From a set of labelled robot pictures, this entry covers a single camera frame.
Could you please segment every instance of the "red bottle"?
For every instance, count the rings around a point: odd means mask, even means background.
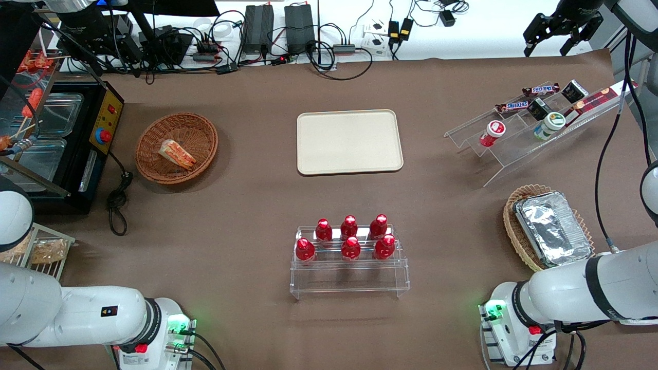
[[[312,261],[315,259],[315,246],[306,238],[297,240],[295,255],[300,261]]]
[[[379,215],[377,218],[370,223],[370,234],[368,234],[368,240],[379,240],[384,237],[386,234],[386,229],[388,228],[388,219],[386,215]]]
[[[377,240],[372,250],[373,259],[387,259],[395,252],[395,236],[386,234],[383,238]]]
[[[327,242],[331,242],[332,237],[331,237],[331,226],[329,225],[329,221],[327,219],[320,219],[318,221],[318,226],[315,227],[315,238],[317,240],[325,240]]]
[[[361,254],[361,245],[356,236],[350,236],[343,243],[343,246],[340,248],[340,253],[343,255],[344,261],[354,261],[359,259],[359,254]]]
[[[359,226],[353,215],[348,215],[340,225],[340,240],[347,240],[350,236],[356,236]]]

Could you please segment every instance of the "black power supply box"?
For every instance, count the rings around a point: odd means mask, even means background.
[[[274,9],[272,5],[248,5],[245,10],[245,23],[242,36],[244,51],[247,54],[272,53],[274,29]]]
[[[308,4],[289,5],[284,7],[284,11],[286,12],[288,53],[302,54],[306,52],[306,45],[310,41],[315,41],[311,6]]]

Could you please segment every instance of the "wicker basket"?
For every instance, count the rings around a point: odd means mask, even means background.
[[[180,144],[197,160],[191,170],[184,169],[158,154],[163,141]],[[155,121],[137,142],[135,162],[142,176],[158,184],[179,184],[199,176],[217,153],[217,129],[205,117],[194,113],[175,113]]]
[[[505,222],[505,229],[507,230],[507,235],[512,241],[514,250],[517,251],[519,257],[521,257],[523,262],[525,262],[526,265],[528,265],[533,271],[541,271],[547,269],[548,266],[544,265],[539,260],[539,257],[537,257],[537,253],[532,247],[532,244],[530,244],[530,241],[528,240],[525,231],[521,227],[521,224],[519,223],[517,216],[514,214],[513,207],[514,207],[514,203],[520,199],[529,198],[532,196],[538,196],[544,193],[548,193],[550,191],[551,188],[544,185],[535,184],[535,185],[521,186],[520,188],[516,189],[512,193],[512,195],[509,196],[509,199],[505,204],[505,208],[503,208],[503,221]],[[592,243],[592,236],[590,235],[590,231],[587,229],[587,226],[585,226],[585,222],[583,221],[582,217],[578,214],[578,211],[576,211],[575,209],[571,209],[571,211],[573,211],[574,216],[576,216],[576,220],[578,220],[578,224],[580,225],[580,227],[582,227],[582,230],[585,232],[585,236],[587,237],[587,240],[590,242],[592,250],[594,250],[594,244]]]

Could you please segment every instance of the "brown paper tablecloth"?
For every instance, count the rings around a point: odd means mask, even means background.
[[[364,66],[340,64],[335,74],[349,76]],[[109,161],[87,217],[45,221],[80,241],[61,282],[130,286],[176,300],[199,319],[199,332],[229,370],[483,369],[476,305],[499,283],[531,275],[505,233],[505,200],[524,184],[560,190],[585,218],[597,250],[605,250],[594,213],[594,173],[614,114],[487,188],[489,167],[443,134],[522,87],[573,78],[590,91],[611,85],[608,53],[383,62],[348,82],[319,78],[309,65],[158,76],[152,86],[107,76],[128,103],[112,149],[131,171],[139,134],[169,113],[206,116],[220,132],[220,147],[204,176],[175,191],[137,175],[122,209],[129,222],[123,238],[107,225],[104,199],[119,181]],[[382,174],[297,173],[297,116],[351,109],[395,111],[404,167]],[[601,208],[610,235],[620,248],[655,240],[638,193],[642,136],[628,111],[605,159]],[[297,226],[321,217],[340,223],[348,213],[361,223],[389,216],[409,258],[411,290],[399,300],[348,294],[297,302],[288,291]],[[607,324],[585,332],[586,369],[654,368],[653,331]],[[558,362],[543,369],[561,368],[568,338],[559,342]],[[113,368],[101,346],[26,351],[48,370]],[[0,363],[30,368],[7,350],[0,350]]]

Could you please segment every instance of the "white table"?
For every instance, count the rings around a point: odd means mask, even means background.
[[[274,7],[274,28],[285,26],[284,7],[298,0],[286,0],[281,2],[272,2]],[[313,9],[313,21],[317,24],[317,1],[309,1]],[[320,23],[336,23],[346,34],[349,28],[354,25],[357,17],[370,6],[370,0],[319,0],[320,1]],[[537,13],[551,14],[559,0],[470,0],[470,9],[466,14],[455,16],[456,22],[452,27],[444,27],[439,20],[435,26],[419,27],[414,25],[409,41],[405,41],[397,52],[399,59],[419,60],[427,58],[441,59],[477,59],[477,58],[508,58],[524,57],[523,50],[525,42],[523,32],[529,25],[530,21]],[[262,5],[265,2],[252,1],[220,1],[217,7],[220,12],[227,10],[239,10],[244,12],[246,5]],[[402,23],[407,16],[411,0],[392,0],[394,13],[393,19]],[[429,1],[419,1],[423,9],[437,9]],[[362,17],[359,25],[353,29],[351,42],[357,47],[361,46],[363,39],[363,25],[373,20],[387,22],[391,15],[391,8],[386,0],[375,0],[372,9]],[[433,24],[436,22],[436,15],[415,9],[412,13],[413,18],[419,24]],[[147,19],[151,21],[151,15],[147,14]],[[198,18],[179,17],[179,16],[156,16],[155,25],[157,27],[171,24],[175,27],[192,26]],[[228,13],[221,19],[238,21],[241,16],[237,13]],[[138,33],[138,27],[135,23],[135,37]],[[324,27],[321,38],[329,44],[339,43],[340,37],[338,31]],[[567,40],[568,36],[557,36],[541,42],[535,48],[533,57],[557,56],[559,50]],[[223,46],[227,47],[233,57],[238,50],[240,42],[239,32],[235,29],[226,39],[221,39]],[[285,32],[277,41],[285,47]],[[192,47],[188,54],[194,52]],[[575,55],[591,51],[589,43],[582,42],[574,47],[569,55]],[[274,46],[272,52],[283,54],[285,51]],[[385,57],[375,56],[375,60],[390,60],[390,55]],[[365,53],[355,55],[338,56],[339,63],[352,61],[367,61],[368,56]],[[307,63],[306,57],[300,57],[297,63]],[[193,68],[197,66],[207,66],[201,63],[195,63],[191,57],[186,57],[182,63],[183,67]]]

